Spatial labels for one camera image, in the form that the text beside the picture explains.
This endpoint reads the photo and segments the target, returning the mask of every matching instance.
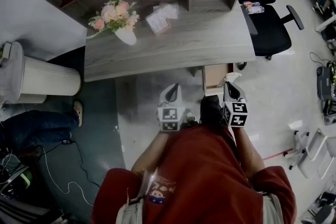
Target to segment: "vase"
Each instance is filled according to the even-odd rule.
[[[122,42],[128,45],[134,45],[137,41],[137,37],[134,32],[126,30],[126,28],[119,28],[114,33]]]

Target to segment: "foot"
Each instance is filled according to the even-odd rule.
[[[78,115],[78,127],[81,127],[83,122],[83,105],[79,101],[75,101],[73,107]]]
[[[190,123],[191,121],[196,121],[196,116],[191,110],[185,110],[184,112],[185,122]]]

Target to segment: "office chair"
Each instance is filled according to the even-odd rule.
[[[274,8],[268,5],[276,0],[239,0],[240,3],[244,1],[260,2],[261,6],[265,8],[263,13],[250,15],[258,32],[256,35],[251,35],[256,56],[265,56],[267,60],[271,60],[272,55],[287,50],[292,46],[284,26],[285,23],[294,20],[300,30],[304,29],[300,17],[292,6],[287,5],[290,14],[280,18]],[[243,70],[245,66],[246,63],[238,66],[238,68]]]

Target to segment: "wall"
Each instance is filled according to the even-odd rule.
[[[18,40],[25,55],[49,60],[85,45],[86,29],[44,0],[0,0],[0,44]]]

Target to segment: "chair armrest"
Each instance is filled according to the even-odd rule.
[[[241,7],[241,10],[243,11],[244,18],[245,18],[245,21],[246,21],[246,24],[247,24],[248,31],[250,32],[250,35],[251,36],[256,36],[258,34],[258,31],[257,31],[257,28],[254,25],[252,19],[250,18],[250,15],[247,13],[247,11],[245,10],[245,8],[243,6],[240,6],[240,7]]]
[[[281,22],[283,24],[291,21],[291,20],[294,20],[296,25],[299,27],[300,30],[303,30],[305,27],[299,17],[299,15],[297,14],[297,12],[295,11],[295,9],[290,6],[290,5],[287,5],[286,6],[288,11],[289,11],[289,14],[287,16],[285,16],[284,18],[281,18]]]

